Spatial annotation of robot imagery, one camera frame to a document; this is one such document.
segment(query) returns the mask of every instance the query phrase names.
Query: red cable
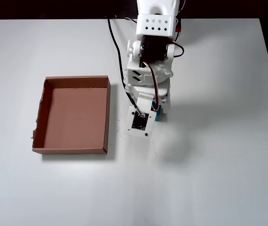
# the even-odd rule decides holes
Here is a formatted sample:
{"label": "red cable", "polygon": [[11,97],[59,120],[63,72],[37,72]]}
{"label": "red cable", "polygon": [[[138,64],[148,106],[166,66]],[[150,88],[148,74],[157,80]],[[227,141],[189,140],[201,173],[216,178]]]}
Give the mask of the red cable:
{"label": "red cable", "polygon": [[151,74],[153,77],[153,81],[154,81],[154,88],[155,88],[155,98],[156,98],[156,109],[152,106],[152,110],[157,112],[159,110],[159,94],[158,94],[158,84],[157,84],[157,78],[156,75],[153,71],[153,69],[151,68],[151,66],[149,65],[149,63],[144,62],[151,70]]}

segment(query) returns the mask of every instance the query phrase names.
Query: black cable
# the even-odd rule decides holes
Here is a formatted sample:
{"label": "black cable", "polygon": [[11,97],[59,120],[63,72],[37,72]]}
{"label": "black cable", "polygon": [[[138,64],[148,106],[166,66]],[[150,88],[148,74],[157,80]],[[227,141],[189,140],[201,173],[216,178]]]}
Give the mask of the black cable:
{"label": "black cable", "polygon": [[[122,64],[121,64],[121,56],[120,56],[120,51],[119,51],[119,48],[118,48],[118,45],[115,41],[115,38],[114,38],[114,35],[113,35],[113,32],[112,32],[112,29],[111,29],[111,24],[110,24],[110,19],[107,19],[108,20],[108,26],[109,26],[109,30],[110,30],[110,34],[111,34],[111,37],[112,37],[112,40],[114,42],[114,45],[116,47],[116,50],[117,50],[117,54],[118,54],[118,61],[119,61],[119,70],[120,70],[120,76],[121,76],[121,82],[123,83],[123,86],[124,88],[126,87],[125,83],[124,83],[124,74],[123,74],[123,67],[122,67]],[[135,109],[138,111],[139,114],[142,114],[141,111],[138,109],[135,101],[133,100],[133,98],[131,97],[131,95],[126,92],[126,95],[128,96],[130,102],[134,105]]]}
{"label": "black cable", "polygon": [[174,58],[175,57],[181,57],[183,55],[183,53],[184,53],[184,48],[181,45],[179,45],[178,43],[174,42],[174,41],[170,41],[170,43],[174,44],[174,45],[176,45],[176,46],[178,46],[178,47],[180,47],[182,49],[182,53],[179,54],[179,55],[175,55]]}
{"label": "black cable", "polygon": [[179,36],[179,32],[177,33],[177,36],[176,36],[176,38],[175,38],[175,41],[177,41],[177,39],[178,39],[178,36]]}

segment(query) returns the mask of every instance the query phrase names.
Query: dark background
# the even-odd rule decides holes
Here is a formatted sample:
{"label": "dark background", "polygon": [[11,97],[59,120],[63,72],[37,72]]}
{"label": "dark background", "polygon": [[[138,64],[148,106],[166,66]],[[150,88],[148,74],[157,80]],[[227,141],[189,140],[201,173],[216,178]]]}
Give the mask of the dark background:
{"label": "dark background", "polygon": [[[137,18],[136,0],[0,0],[0,19],[93,19],[113,15]],[[268,0],[186,0],[180,15],[181,18],[259,18],[268,50]]]}

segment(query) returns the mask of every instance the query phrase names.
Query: blue object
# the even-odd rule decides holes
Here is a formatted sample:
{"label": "blue object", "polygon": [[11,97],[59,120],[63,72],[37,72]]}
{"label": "blue object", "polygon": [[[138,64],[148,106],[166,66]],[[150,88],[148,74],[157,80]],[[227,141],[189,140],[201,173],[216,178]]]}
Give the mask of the blue object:
{"label": "blue object", "polygon": [[[152,103],[153,107],[156,108],[156,103],[153,101]],[[160,120],[160,113],[161,113],[161,105],[159,106],[159,109],[157,111],[157,114],[156,114],[156,118],[155,118],[155,121],[159,121]]]}

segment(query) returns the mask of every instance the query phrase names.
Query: red wire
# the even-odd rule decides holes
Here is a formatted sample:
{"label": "red wire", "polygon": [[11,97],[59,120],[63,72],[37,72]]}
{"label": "red wire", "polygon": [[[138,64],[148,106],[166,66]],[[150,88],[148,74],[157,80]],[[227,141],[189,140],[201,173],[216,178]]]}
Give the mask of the red wire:
{"label": "red wire", "polygon": [[151,70],[151,74],[153,77],[153,81],[154,81],[154,88],[155,88],[155,98],[156,98],[156,109],[152,106],[152,110],[157,112],[159,110],[159,94],[158,94],[158,84],[157,84],[157,78],[156,75],[153,71],[153,69],[151,68],[151,66],[149,65],[149,63],[144,62]]}
{"label": "red wire", "polygon": [[124,19],[125,19],[125,20],[131,20],[132,22],[137,23],[137,21],[135,21],[135,20],[133,20],[133,19],[131,19],[131,18],[128,18],[128,17],[125,17]]}

